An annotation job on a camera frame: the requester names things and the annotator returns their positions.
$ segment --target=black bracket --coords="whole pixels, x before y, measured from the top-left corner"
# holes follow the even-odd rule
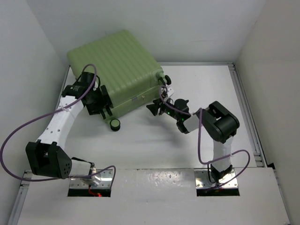
[[[88,89],[93,78],[93,73],[82,72],[74,84],[65,87],[62,96],[65,97],[68,95],[79,98]],[[110,110],[110,108],[113,108],[113,104],[105,85],[102,85],[101,87],[98,86],[96,89],[91,89],[82,99],[82,103],[86,106],[89,115],[101,114],[103,119],[106,119],[104,109],[109,116],[113,115]]]
[[[72,160],[56,142],[52,144],[40,143],[40,140],[29,142],[26,154],[35,175],[65,179],[71,172]]]
[[[211,138],[221,143],[225,143],[230,136],[236,135],[240,127],[239,120],[218,101],[202,111],[202,124]]]

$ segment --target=white table surface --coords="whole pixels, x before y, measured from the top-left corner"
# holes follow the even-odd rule
[[[97,168],[116,165],[111,197],[67,197],[69,180],[31,183],[18,225],[288,224],[273,170],[255,168],[228,67],[164,66],[164,70],[172,78],[174,99],[189,99],[193,111],[218,100],[240,120],[232,148],[249,150],[253,167],[237,179],[240,196],[196,197],[192,168],[203,167],[197,160],[197,132],[182,134],[167,115],[153,117],[143,106],[121,117],[121,130],[112,132],[99,116],[84,110],[65,151],[95,162]],[[67,83],[73,81],[70,71]],[[212,158],[212,140],[204,130],[202,157]],[[232,164],[243,167],[246,160],[237,154]]]
[[[240,196],[197,197],[192,169],[117,170],[110,198],[67,197],[69,180],[31,183],[18,225],[289,224],[272,168],[248,168],[238,184]]]
[[[191,112],[217,100],[239,119],[240,128],[232,150],[248,150],[249,166],[256,167],[228,66],[163,66],[163,69],[172,79],[173,99],[189,99]],[[74,81],[70,69],[66,85]],[[198,130],[182,134],[173,118],[166,114],[154,117],[145,105],[121,117],[120,121],[120,131],[113,132],[100,115],[89,116],[87,110],[83,110],[71,128],[64,151],[70,157],[94,162],[97,168],[109,165],[119,169],[205,167],[197,156]],[[201,148],[203,160],[211,160],[213,141],[204,128]],[[244,153],[232,157],[233,167],[244,167],[246,162]]]

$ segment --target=black wheel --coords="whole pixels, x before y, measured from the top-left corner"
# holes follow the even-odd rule
[[[170,85],[172,83],[172,81],[168,75],[165,76],[165,80],[167,81],[167,85]]]
[[[111,120],[109,125],[111,126],[112,131],[118,131],[121,128],[121,122],[118,119]]]

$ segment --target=metal base plate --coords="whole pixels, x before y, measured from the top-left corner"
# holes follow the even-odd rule
[[[223,177],[223,179],[219,180],[220,184],[223,184],[235,177],[235,170],[233,169],[231,173],[227,174]],[[214,180],[211,178],[210,182],[208,177],[207,169],[196,169],[195,170],[195,183],[197,196],[239,196],[239,185],[237,179],[233,179],[229,183],[225,184],[222,187],[216,188],[211,191],[206,191],[208,188],[214,187],[216,184]]]
[[[94,193],[100,193],[103,197],[110,197],[111,183],[113,179],[113,170],[105,170],[95,176],[95,182],[90,190]],[[80,178],[71,178],[69,185],[69,197],[93,197],[89,192],[89,185]]]

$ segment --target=white floor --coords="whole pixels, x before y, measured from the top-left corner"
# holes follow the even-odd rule
[[[217,100],[240,120],[232,150],[246,149],[251,155],[250,168],[238,178],[240,196],[196,197],[192,168],[204,167],[197,157],[197,131],[182,134],[174,119],[154,117],[145,106],[121,117],[118,132],[111,131],[100,116],[82,111],[65,151],[70,157],[94,162],[97,168],[115,165],[112,197],[67,197],[69,180],[31,183],[19,225],[288,223],[273,170],[256,167],[253,140],[248,136],[228,66],[163,68],[172,78],[174,99],[189,99],[191,111]],[[67,84],[73,82],[69,71]],[[203,129],[205,161],[212,159],[212,145]],[[236,172],[246,161],[243,153],[232,157]]]

